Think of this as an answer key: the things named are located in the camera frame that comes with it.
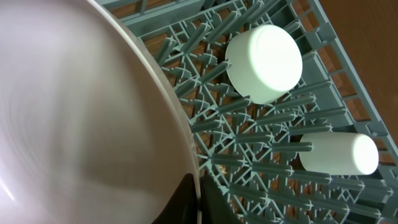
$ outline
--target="white ceramic dish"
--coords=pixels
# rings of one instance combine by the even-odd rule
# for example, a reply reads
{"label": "white ceramic dish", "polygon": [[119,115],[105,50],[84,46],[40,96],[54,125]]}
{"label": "white ceramic dish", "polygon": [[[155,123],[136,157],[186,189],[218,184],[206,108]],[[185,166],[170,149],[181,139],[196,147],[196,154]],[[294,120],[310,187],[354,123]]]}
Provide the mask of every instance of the white ceramic dish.
{"label": "white ceramic dish", "polygon": [[270,103],[300,80],[303,62],[299,47],[285,30],[263,25],[234,37],[225,58],[229,80],[242,96],[257,104]]}
{"label": "white ceramic dish", "polygon": [[301,142],[312,142],[311,152],[300,152],[305,170],[330,175],[369,175],[379,164],[374,141],[358,133],[304,134]]}
{"label": "white ceramic dish", "polygon": [[1,223],[150,223],[186,173],[200,196],[172,87],[100,5],[2,2],[0,27]]}

